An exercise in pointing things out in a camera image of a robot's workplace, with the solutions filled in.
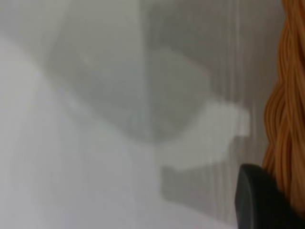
white surface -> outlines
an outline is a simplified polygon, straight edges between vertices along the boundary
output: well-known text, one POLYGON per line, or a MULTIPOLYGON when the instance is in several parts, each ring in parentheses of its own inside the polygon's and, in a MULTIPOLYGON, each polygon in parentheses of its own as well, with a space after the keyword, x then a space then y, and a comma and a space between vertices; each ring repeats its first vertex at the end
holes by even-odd
POLYGON ((0 19, 1 228, 236 228, 279 2, 0 0, 0 19))

